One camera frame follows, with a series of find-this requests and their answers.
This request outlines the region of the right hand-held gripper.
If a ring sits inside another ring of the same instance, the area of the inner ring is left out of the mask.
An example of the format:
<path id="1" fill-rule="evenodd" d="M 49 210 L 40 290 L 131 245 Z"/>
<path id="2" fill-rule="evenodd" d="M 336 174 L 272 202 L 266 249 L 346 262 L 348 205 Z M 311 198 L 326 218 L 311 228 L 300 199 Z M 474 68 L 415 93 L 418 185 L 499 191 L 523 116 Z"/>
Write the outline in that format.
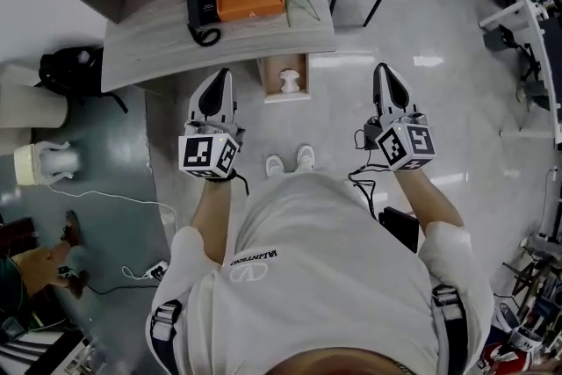
<path id="1" fill-rule="evenodd" d="M 392 66 L 381 62 L 373 72 L 373 101 L 381 118 L 364 124 L 364 149 L 380 150 L 390 170 L 416 170 L 436 157 L 425 114 L 418 112 L 411 87 Z M 398 117 L 397 108 L 411 114 Z"/>

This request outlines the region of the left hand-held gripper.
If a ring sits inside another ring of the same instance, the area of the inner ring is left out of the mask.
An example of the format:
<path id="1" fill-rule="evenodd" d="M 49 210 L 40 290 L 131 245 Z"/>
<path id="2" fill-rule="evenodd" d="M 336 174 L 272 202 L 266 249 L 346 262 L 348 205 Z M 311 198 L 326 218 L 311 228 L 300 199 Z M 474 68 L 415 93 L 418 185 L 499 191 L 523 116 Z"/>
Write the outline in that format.
<path id="1" fill-rule="evenodd" d="M 231 122 L 235 109 L 234 79 L 229 69 L 208 76 L 195 89 L 189 103 L 191 121 L 178 137 L 178 168 L 183 173 L 206 180 L 234 177 L 234 160 L 245 130 L 235 123 L 201 121 Z"/>

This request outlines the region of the light wooden drawer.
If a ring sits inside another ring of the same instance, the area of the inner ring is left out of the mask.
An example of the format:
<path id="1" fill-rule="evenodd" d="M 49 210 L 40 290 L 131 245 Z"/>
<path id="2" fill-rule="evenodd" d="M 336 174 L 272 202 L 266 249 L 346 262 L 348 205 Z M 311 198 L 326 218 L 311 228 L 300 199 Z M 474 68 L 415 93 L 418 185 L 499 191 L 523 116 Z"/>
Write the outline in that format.
<path id="1" fill-rule="evenodd" d="M 275 104 L 309 100 L 309 58 L 307 54 L 286 54 L 263 57 L 257 60 L 260 81 L 263 86 L 264 103 Z M 281 91 L 282 80 L 279 74 L 286 69 L 299 72 L 300 91 L 293 94 L 284 94 Z"/>

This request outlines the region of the white plastic bag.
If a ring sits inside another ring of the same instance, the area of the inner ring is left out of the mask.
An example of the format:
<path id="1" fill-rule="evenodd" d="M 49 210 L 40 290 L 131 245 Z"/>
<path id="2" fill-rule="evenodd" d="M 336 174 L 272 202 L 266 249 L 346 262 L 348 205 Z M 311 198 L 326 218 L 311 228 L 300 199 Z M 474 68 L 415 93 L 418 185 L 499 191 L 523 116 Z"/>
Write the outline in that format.
<path id="1" fill-rule="evenodd" d="M 279 77 L 282 80 L 281 91 L 284 94 L 293 94 L 300 91 L 300 74 L 298 71 L 293 69 L 286 69 L 279 74 Z"/>

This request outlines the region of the person's right forearm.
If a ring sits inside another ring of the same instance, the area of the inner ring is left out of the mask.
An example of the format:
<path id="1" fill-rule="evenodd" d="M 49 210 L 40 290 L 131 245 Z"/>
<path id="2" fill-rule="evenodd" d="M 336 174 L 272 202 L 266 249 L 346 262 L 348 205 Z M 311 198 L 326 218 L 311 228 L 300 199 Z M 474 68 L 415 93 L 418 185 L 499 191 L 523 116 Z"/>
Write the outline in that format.
<path id="1" fill-rule="evenodd" d="M 453 227 L 464 226 L 455 206 L 421 169 L 395 171 L 394 175 L 425 235 L 429 226 L 438 222 Z"/>

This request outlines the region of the person's left forearm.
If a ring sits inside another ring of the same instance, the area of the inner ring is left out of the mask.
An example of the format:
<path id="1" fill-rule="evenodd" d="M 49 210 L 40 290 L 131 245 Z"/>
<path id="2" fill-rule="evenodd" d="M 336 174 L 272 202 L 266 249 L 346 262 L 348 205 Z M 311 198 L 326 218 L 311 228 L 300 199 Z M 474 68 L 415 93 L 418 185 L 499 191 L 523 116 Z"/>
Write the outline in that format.
<path id="1" fill-rule="evenodd" d="M 202 237 L 205 254 L 218 264 L 223 264 L 227 249 L 231 198 L 230 181 L 206 181 L 191 220 Z"/>

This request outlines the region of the grey wooden office desk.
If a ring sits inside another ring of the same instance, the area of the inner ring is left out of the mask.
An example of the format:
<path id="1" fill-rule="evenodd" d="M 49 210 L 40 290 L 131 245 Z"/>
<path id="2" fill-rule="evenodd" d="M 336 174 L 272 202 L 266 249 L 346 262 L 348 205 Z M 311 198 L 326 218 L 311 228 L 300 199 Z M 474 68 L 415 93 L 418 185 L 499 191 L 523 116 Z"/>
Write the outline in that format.
<path id="1" fill-rule="evenodd" d="M 191 37 L 186 0 L 132 0 L 126 14 L 106 27 L 103 91 L 235 61 L 336 49 L 328 0 L 291 0 L 278 16 L 221 23 L 220 40 L 210 47 Z"/>

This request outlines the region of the black telephone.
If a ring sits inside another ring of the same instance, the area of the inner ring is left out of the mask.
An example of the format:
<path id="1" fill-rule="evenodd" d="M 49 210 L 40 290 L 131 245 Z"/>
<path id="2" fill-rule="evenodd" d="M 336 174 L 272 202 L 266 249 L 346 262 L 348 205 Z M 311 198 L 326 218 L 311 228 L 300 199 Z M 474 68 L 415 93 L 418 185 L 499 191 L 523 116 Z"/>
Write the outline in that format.
<path id="1" fill-rule="evenodd" d="M 187 27 L 191 37 L 200 47 L 217 44 L 221 31 L 215 25 L 220 23 L 217 0 L 186 0 Z"/>

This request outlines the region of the person's right white shoe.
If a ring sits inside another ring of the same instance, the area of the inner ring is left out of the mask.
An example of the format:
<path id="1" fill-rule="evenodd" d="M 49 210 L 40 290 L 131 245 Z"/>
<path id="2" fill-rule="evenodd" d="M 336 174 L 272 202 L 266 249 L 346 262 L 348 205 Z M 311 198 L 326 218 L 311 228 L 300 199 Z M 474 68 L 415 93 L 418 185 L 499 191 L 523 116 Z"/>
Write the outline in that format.
<path id="1" fill-rule="evenodd" d="M 309 145 L 303 145 L 297 153 L 297 170 L 312 171 L 315 166 L 315 154 L 313 148 Z"/>

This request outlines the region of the black hip pouch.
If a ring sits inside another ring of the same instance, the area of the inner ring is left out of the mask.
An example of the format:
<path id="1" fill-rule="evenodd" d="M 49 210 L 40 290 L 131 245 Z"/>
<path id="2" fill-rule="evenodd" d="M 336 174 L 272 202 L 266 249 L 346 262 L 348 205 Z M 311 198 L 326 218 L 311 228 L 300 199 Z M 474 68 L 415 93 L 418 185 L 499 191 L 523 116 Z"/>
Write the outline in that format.
<path id="1" fill-rule="evenodd" d="M 388 206 L 378 215 L 378 221 L 406 248 L 413 253 L 418 251 L 420 232 L 418 219 Z"/>

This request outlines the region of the white office desk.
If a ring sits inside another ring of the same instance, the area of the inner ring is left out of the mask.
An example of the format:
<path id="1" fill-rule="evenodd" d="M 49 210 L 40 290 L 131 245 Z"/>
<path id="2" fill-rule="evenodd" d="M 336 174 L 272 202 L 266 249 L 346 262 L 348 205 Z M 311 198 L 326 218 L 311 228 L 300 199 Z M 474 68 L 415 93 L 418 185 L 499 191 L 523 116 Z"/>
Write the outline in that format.
<path id="1" fill-rule="evenodd" d="M 558 111 L 562 105 L 558 102 L 556 97 L 551 61 L 545 46 L 546 31 L 540 25 L 540 20 L 544 18 L 539 12 L 539 7 L 536 6 L 532 0 L 517 0 L 509 7 L 480 20 L 479 26 L 485 27 L 492 23 L 499 24 L 502 18 L 513 15 L 518 11 L 521 12 L 523 16 L 522 29 L 529 32 L 531 48 L 535 52 L 535 56 L 541 65 L 540 76 L 544 81 L 548 93 L 551 126 L 546 130 L 525 128 L 522 126 L 515 129 L 502 129 L 499 131 L 499 136 L 502 138 L 546 139 L 552 141 L 555 148 L 562 147 L 562 124 L 558 118 Z"/>

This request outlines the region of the white power strip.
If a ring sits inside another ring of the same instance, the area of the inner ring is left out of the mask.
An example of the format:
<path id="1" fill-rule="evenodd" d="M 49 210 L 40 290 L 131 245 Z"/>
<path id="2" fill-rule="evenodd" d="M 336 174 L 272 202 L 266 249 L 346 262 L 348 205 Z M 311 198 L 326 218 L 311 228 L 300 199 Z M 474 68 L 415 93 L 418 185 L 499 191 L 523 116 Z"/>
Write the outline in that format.
<path id="1" fill-rule="evenodd" d="M 146 270 L 144 277 L 161 281 L 168 268 L 169 263 L 165 260 L 161 260 L 159 263 L 156 263 Z"/>

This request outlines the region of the beige waste bin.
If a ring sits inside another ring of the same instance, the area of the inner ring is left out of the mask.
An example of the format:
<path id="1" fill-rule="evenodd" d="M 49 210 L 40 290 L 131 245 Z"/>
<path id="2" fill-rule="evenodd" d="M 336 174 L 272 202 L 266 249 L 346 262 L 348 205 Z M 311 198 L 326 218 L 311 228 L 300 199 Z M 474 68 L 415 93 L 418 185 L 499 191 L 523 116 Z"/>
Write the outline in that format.
<path id="1" fill-rule="evenodd" d="M 0 64 L 0 128 L 59 128 L 68 116 L 68 100 L 40 87 L 39 71 Z"/>

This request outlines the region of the white stool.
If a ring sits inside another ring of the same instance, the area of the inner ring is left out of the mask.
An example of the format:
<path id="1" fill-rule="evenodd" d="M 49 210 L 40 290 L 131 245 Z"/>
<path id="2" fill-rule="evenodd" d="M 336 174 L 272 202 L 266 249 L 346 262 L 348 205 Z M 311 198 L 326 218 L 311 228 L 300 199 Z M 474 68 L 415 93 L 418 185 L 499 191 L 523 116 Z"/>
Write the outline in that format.
<path id="1" fill-rule="evenodd" d="M 68 141 L 41 141 L 14 151 L 16 181 L 21 186 L 52 185 L 72 179 L 81 169 L 80 156 Z"/>

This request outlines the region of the black metal stand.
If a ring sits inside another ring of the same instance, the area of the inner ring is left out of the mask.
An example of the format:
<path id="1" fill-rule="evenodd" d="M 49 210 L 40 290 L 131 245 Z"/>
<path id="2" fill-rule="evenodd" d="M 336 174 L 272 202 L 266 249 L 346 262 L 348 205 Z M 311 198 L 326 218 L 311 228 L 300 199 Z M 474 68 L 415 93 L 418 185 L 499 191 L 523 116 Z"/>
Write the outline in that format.
<path id="1" fill-rule="evenodd" d="M 520 241 L 519 247 L 530 262 L 522 269 L 502 264 L 515 277 L 513 301 L 523 293 L 516 315 L 525 321 L 535 310 L 535 314 L 548 318 L 557 308 L 562 309 L 562 240 L 531 234 Z"/>

